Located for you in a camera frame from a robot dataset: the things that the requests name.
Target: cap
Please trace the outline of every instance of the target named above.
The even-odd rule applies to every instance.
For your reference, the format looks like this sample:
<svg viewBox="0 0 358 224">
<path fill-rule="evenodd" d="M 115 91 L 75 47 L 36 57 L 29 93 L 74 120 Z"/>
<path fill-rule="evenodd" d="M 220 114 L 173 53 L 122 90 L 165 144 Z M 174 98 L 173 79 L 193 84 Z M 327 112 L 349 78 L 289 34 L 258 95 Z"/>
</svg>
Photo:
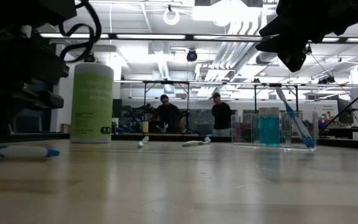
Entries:
<svg viewBox="0 0 358 224">
<path fill-rule="evenodd" d="M 220 93 L 214 93 L 214 94 L 212 95 L 212 99 L 215 99 L 215 98 L 217 98 L 217 97 L 221 97 L 221 94 L 220 94 Z"/>
</svg>

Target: blue toothbrush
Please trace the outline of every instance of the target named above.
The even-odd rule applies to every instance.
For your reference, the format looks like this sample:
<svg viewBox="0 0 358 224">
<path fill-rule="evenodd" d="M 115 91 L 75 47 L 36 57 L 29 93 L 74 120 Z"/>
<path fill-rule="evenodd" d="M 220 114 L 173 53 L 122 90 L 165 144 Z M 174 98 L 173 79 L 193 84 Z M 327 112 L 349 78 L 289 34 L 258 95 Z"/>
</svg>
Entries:
<svg viewBox="0 0 358 224">
<path fill-rule="evenodd" d="M 303 143 L 306 145 L 306 147 L 314 148 L 314 141 L 311 138 L 308 129 L 302 123 L 301 119 L 299 119 L 299 117 L 296 115 L 291 106 L 287 103 L 287 99 L 285 98 L 283 90 L 281 90 L 280 87 L 276 87 L 276 92 L 278 97 L 280 97 L 280 99 L 284 102 L 285 109 L 287 110 L 288 115 L 291 117 L 292 123 L 297 133 L 301 136 Z"/>
<path fill-rule="evenodd" d="M 1 158 L 42 159 L 59 156 L 60 152 L 38 146 L 0 146 Z"/>
</svg>

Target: white toothbrush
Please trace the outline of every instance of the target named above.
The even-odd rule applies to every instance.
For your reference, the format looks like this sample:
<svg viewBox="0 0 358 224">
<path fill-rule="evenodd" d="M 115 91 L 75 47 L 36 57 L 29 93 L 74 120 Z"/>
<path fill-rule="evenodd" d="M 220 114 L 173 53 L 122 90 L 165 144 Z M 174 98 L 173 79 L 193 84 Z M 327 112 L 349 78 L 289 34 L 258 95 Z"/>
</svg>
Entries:
<svg viewBox="0 0 358 224">
<path fill-rule="evenodd" d="M 287 99 L 285 98 L 284 92 L 280 87 L 276 87 L 276 92 L 278 97 L 284 102 L 285 109 L 287 110 L 288 115 L 291 117 L 292 123 L 297 131 L 297 133 L 301 136 L 301 140 L 306 145 L 306 147 L 314 147 L 314 141 L 310 136 L 308 129 L 302 123 L 301 119 L 296 115 L 291 106 L 287 103 Z"/>
</svg>

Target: white container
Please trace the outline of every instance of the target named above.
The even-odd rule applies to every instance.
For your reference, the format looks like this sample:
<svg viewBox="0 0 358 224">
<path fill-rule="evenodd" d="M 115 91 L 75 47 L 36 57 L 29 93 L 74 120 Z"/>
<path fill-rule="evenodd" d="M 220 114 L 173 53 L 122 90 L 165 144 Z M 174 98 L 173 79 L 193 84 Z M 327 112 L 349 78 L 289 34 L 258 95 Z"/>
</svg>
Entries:
<svg viewBox="0 0 358 224">
<path fill-rule="evenodd" d="M 113 77 L 113 70 L 106 65 L 79 63 L 75 66 L 71 142 L 111 142 Z"/>
</svg>

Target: blue liquid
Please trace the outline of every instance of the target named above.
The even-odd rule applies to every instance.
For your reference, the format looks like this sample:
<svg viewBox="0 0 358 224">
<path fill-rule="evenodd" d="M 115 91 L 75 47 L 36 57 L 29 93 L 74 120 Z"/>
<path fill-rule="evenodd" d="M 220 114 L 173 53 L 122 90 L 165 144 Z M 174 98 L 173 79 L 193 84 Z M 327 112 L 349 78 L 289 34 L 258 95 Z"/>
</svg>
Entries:
<svg viewBox="0 0 358 224">
<path fill-rule="evenodd" d="M 264 133 L 264 117 L 265 116 L 259 116 L 259 143 L 263 146 L 266 145 Z"/>
<path fill-rule="evenodd" d="M 268 117 L 268 144 L 269 146 L 280 145 L 280 121 L 275 115 Z"/>
<path fill-rule="evenodd" d="M 270 120 L 270 116 L 264 116 L 264 138 L 265 138 L 266 146 L 269 146 L 271 144 L 269 120 Z"/>
</svg>

